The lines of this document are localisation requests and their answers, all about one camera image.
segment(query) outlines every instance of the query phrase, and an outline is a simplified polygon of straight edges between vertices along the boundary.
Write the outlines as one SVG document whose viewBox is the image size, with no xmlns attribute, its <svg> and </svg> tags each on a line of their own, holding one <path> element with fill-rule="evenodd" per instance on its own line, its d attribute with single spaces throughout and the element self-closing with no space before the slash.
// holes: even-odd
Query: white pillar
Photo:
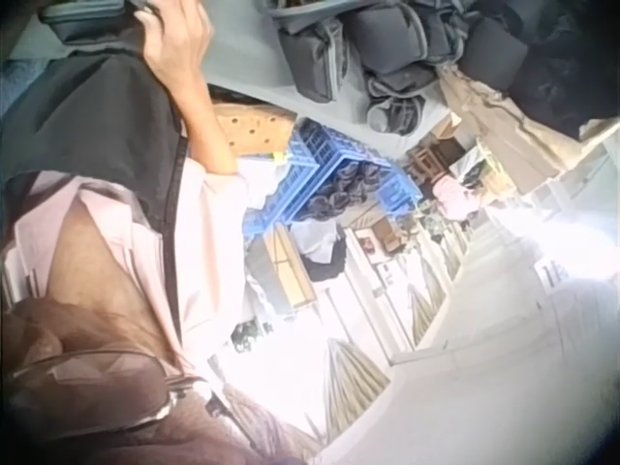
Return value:
<svg viewBox="0 0 620 465">
<path fill-rule="evenodd" d="M 620 171 L 620 131 L 616 131 L 605 139 L 603 146 L 616 169 Z"/>
<path fill-rule="evenodd" d="M 574 216 L 573 199 L 571 199 L 571 195 L 566 190 L 566 187 L 564 187 L 562 181 L 559 179 L 551 179 L 547 183 L 547 186 L 549 186 L 551 195 L 560 208 L 560 213 L 569 217 Z"/>
</svg>

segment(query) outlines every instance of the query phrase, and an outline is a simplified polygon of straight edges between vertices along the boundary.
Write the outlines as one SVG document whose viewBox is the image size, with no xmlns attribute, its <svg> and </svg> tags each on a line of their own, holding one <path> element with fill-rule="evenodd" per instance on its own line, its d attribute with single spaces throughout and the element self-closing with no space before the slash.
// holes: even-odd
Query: store shelf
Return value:
<svg viewBox="0 0 620 465">
<path fill-rule="evenodd" d="M 257 2 L 243 2 L 243 7 L 231 1 L 206 2 L 216 30 L 202 64 L 209 83 L 314 119 L 370 145 L 391 159 L 402 157 L 449 114 L 441 91 L 435 87 L 424 94 L 426 105 L 422 121 L 412 135 L 400 137 L 372 131 L 365 123 L 369 100 L 356 67 L 348 73 L 337 102 L 316 104 L 301 97 L 295 91 L 275 27 L 270 18 L 259 12 Z M 63 46 L 48 26 L 33 16 L 15 46 L 12 58 L 53 59 L 66 56 L 70 51 L 72 49 Z"/>
</svg>

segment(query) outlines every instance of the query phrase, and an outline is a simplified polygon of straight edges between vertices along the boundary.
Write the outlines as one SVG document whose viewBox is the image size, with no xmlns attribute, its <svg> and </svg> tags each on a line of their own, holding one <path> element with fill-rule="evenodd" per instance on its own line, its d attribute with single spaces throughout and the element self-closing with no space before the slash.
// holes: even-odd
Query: brown fabric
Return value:
<svg viewBox="0 0 620 465">
<path fill-rule="evenodd" d="M 576 141 L 527 118 L 511 99 L 463 76 L 455 66 L 438 74 L 449 107 L 480 135 L 521 194 L 573 169 L 620 127 L 617 118 L 592 121 Z"/>
</svg>

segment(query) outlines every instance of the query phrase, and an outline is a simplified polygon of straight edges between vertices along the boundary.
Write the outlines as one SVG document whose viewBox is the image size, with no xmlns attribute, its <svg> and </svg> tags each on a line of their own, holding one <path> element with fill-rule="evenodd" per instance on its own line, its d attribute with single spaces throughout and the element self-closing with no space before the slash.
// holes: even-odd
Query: stacked blue crate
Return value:
<svg viewBox="0 0 620 465">
<path fill-rule="evenodd" d="M 284 209 L 282 221 L 286 224 L 292 222 L 297 212 L 343 163 L 359 161 L 370 162 L 387 170 L 391 167 L 391 162 L 382 158 L 377 150 L 315 121 L 305 120 L 298 128 L 298 133 L 319 167 Z"/>
<path fill-rule="evenodd" d="M 299 134 L 291 135 L 287 152 L 289 172 L 278 186 L 278 190 L 266 199 L 262 210 L 249 209 L 243 218 L 243 235 L 246 237 L 264 234 L 271 228 L 281 218 L 291 200 L 319 168 L 319 164 L 314 160 Z"/>
<path fill-rule="evenodd" d="M 388 215 L 403 215 L 416 208 L 422 192 L 406 172 L 392 165 L 377 191 L 377 198 Z"/>
</svg>

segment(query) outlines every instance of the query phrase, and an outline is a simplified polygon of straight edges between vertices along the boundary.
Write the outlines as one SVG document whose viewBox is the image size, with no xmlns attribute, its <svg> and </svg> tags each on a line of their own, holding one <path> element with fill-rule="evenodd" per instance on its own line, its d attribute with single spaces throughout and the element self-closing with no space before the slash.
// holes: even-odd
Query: pink shirt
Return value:
<svg viewBox="0 0 620 465">
<path fill-rule="evenodd" d="M 54 172 L 42 173 L 33 193 L 50 186 L 55 192 L 15 223 L 15 248 L 32 294 L 46 293 L 60 229 L 79 198 L 116 261 L 144 292 L 183 371 L 210 371 L 207 360 L 230 337 L 241 313 L 246 182 L 185 162 L 175 229 L 182 346 L 164 287 L 162 237 L 149 228 L 135 195 L 117 184 Z"/>
<path fill-rule="evenodd" d="M 439 211 L 449 220 L 464 221 L 467 215 L 481 208 L 481 200 L 450 175 L 435 183 L 433 195 L 439 203 Z"/>
</svg>

